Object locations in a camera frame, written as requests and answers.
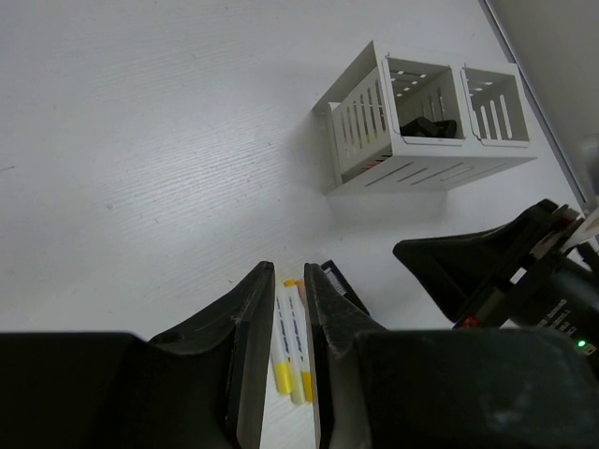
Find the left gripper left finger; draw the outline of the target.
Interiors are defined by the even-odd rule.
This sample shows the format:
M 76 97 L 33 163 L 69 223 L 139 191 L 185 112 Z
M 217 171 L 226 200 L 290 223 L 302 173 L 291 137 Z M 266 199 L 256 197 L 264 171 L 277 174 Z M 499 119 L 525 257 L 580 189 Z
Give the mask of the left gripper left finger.
M 152 443 L 165 448 L 257 448 L 261 441 L 275 297 L 271 262 L 154 336 Z

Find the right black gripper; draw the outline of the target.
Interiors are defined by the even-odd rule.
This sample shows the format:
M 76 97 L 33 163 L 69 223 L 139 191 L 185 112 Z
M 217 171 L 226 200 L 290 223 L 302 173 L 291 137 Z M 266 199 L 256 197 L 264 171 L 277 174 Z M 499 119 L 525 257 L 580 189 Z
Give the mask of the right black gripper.
M 583 355 L 598 353 L 598 252 L 571 239 L 576 210 L 544 199 L 477 233 L 406 239 L 395 257 L 455 328 L 553 329 Z

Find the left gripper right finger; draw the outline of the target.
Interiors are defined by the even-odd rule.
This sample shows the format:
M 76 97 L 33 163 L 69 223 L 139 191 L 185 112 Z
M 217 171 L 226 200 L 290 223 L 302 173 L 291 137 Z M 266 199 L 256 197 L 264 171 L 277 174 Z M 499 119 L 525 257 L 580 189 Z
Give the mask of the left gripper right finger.
M 318 448 L 370 448 L 372 435 L 355 338 L 383 327 L 340 295 L 317 264 L 304 266 L 303 280 L 315 444 Z

